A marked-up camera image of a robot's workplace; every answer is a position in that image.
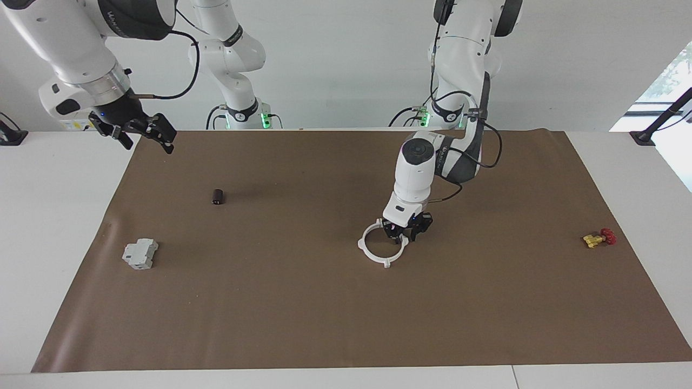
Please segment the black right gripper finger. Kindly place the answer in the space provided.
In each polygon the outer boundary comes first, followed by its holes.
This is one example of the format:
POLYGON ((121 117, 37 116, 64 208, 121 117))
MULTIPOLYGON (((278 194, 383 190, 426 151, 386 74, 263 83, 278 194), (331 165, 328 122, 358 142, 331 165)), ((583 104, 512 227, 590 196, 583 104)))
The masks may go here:
POLYGON ((133 140, 131 140, 128 133, 126 133, 121 126, 114 126, 112 128, 111 138, 118 141, 126 150, 131 150, 133 147, 133 140))
POLYGON ((176 134, 177 131, 162 113, 148 117, 143 131, 143 136, 158 143, 167 155, 175 149, 173 142, 176 134))

